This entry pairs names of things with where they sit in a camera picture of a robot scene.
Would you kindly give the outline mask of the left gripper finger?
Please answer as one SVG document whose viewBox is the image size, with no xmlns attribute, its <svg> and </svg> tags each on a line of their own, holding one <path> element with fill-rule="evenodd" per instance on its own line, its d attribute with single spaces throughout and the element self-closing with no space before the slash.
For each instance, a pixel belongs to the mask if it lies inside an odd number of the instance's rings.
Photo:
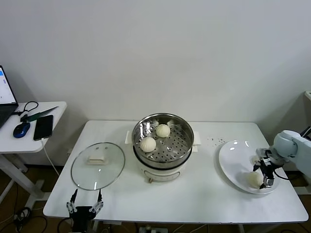
<svg viewBox="0 0 311 233">
<path fill-rule="evenodd" d="M 66 206 L 67 206 L 67 210 L 70 214 L 73 214 L 73 213 L 76 213 L 77 212 L 77 208 L 75 207 L 75 199 L 76 199 L 76 196 L 77 196 L 77 192 L 78 192 L 78 189 L 75 190 L 75 192 L 73 193 L 73 195 L 71 196 L 70 198 L 70 201 L 67 202 Z"/>
<path fill-rule="evenodd" d="M 89 209 L 90 213 L 98 214 L 100 210 L 103 208 L 104 202 L 101 194 L 101 190 L 99 190 L 97 202 Z"/>
</svg>

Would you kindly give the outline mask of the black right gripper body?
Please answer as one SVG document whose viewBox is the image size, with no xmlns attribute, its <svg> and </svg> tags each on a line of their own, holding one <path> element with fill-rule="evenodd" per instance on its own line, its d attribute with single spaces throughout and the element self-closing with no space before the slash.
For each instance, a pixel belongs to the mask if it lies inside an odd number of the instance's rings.
<svg viewBox="0 0 311 233">
<path fill-rule="evenodd" d="M 279 168 L 279 165 L 274 164 L 270 158 L 263 157 L 261 158 L 261 172 L 264 177 L 267 179 L 273 179 L 274 178 L 274 171 Z"/>
</svg>

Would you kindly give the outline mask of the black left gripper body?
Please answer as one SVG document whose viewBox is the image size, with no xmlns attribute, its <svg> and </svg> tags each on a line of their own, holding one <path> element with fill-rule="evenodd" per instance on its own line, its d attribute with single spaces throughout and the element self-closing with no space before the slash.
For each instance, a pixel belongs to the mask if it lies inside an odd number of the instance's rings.
<svg viewBox="0 0 311 233">
<path fill-rule="evenodd" d="M 95 218 L 95 212 L 91 206 L 78 206 L 75 211 L 69 212 L 69 217 L 73 220 L 73 233 L 86 233 L 88 224 Z"/>
</svg>

